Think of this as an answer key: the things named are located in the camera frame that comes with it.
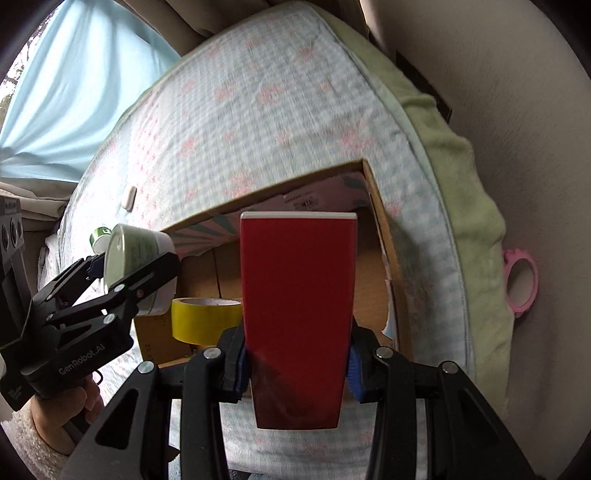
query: finger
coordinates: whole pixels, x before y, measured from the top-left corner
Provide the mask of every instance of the finger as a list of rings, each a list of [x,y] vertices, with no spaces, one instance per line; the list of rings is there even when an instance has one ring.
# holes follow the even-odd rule
[[[84,408],[86,391],[82,387],[71,388],[54,398],[37,399],[37,419],[47,427],[62,427]]]
[[[103,398],[99,397],[95,403],[95,406],[92,410],[87,411],[85,415],[85,419],[89,424],[93,424],[96,419],[99,417],[100,412],[105,409],[105,404],[103,403]]]
[[[84,407],[86,410],[91,411],[100,397],[100,388],[95,381],[92,380],[92,377],[86,377],[84,390],[86,391],[86,402]]]

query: screw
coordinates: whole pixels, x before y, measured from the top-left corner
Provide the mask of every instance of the screw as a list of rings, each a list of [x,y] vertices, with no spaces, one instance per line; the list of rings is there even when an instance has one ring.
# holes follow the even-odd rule
[[[138,365],[138,372],[141,374],[149,374],[154,369],[154,364],[150,361],[141,362]]]
[[[375,349],[375,355],[378,358],[392,358],[394,352],[389,346],[379,346]]]
[[[443,362],[441,368],[447,374],[457,374],[457,371],[460,369],[455,362]]]
[[[213,358],[217,358],[221,354],[222,354],[222,351],[216,346],[212,346],[203,352],[203,356],[205,358],[207,358],[208,360],[211,360]]]

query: human hand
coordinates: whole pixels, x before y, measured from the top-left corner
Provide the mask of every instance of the human hand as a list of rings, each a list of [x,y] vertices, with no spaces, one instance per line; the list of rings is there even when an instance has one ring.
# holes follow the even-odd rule
[[[92,380],[92,375],[85,378],[84,387],[71,388],[49,399],[31,399],[31,414],[39,436],[56,452],[64,455],[71,454],[75,447],[64,425],[82,409],[86,410],[86,421],[92,424],[103,408],[105,405],[100,388]]]

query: mattress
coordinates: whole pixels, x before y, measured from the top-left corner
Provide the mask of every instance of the mattress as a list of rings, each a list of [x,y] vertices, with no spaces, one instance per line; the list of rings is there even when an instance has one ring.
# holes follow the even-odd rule
[[[57,236],[47,242],[40,284],[78,258],[91,255],[88,238],[98,226],[127,223],[165,229],[250,192],[366,158],[390,215],[399,252],[411,306],[415,361],[436,365],[452,359],[478,377],[466,294],[470,285],[465,285],[463,273],[472,275],[478,262],[486,261],[492,282],[489,290],[502,290],[498,245],[502,219],[478,178],[470,176],[469,144],[458,140],[444,123],[415,125],[414,104],[403,105],[393,94],[397,87],[384,80],[383,66],[377,73],[372,71],[377,51],[362,37],[365,44],[359,44],[355,35],[325,12],[295,3],[251,17],[185,56],[125,112],[95,155],[72,195]],[[395,70],[391,63],[385,65]],[[434,108],[415,90],[407,93],[408,98],[414,95],[423,102],[425,112]],[[454,179],[442,173],[441,162],[434,162],[441,157],[436,150],[444,149],[437,135],[452,141],[448,157],[452,166],[457,159]],[[467,169],[457,167],[467,161]],[[479,208],[472,215],[493,225],[490,232],[478,234],[483,237],[480,251],[466,249],[466,243],[473,243],[470,230],[450,210],[460,209],[450,192],[465,182],[472,186],[466,195]],[[131,212],[121,208],[129,184],[138,189]],[[454,237],[458,231],[461,248]],[[472,291],[476,296],[487,293]],[[81,300],[99,294],[95,284]],[[488,294],[486,298],[490,312],[506,309],[503,297]],[[472,310],[477,318],[486,312],[480,307],[470,314]],[[103,388],[106,400],[140,361],[136,343],[102,369],[109,379]],[[502,391],[502,397],[506,371],[495,374],[500,381],[491,383],[490,389],[497,396]],[[223,407],[222,416],[252,421],[249,408],[237,413]],[[367,431],[371,439],[374,414],[371,406],[361,413],[344,411],[342,421],[350,417],[353,429]],[[230,428],[225,420],[225,432]],[[354,439],[339,437],[338,429],[334,433],[330,437],[327,432],[323,441],[334,443],[341,452],[347,451],[347,441],[356,445]],[[246,468],[240,463],[239,442],[226,441],[226,454],[230,465]],[[365,474],[369,444],[355,455],[359,462],[346,469],[342,478]],[[424,448],[420,462],[424,466]],[[333,478],[335,471],[325,463],[312,465],[310,475]],[[293,469],[276,474],[301,478]]]

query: bed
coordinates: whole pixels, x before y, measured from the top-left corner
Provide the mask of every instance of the bed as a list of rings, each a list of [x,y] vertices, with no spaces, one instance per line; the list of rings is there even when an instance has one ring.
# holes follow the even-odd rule
[[[513,326],[502,279],[505,225],[476,175],[472,147],[366,39],[310,4],[266,10],[212,37],[124,113],[46,240],[39,286],[92,254],[88,238],[98,226],[165,229],[361,157],[389,214],[415,361],[455,360],[502,414]],[[137,197],[127,212],[129,184]],[[82,300],[99,294],[94,285]],[[139,361],[136,345],[103,370],[106,400]],[[226,450],[240,468],[238,453]],[[319,466],[316,474],[329,472]]]

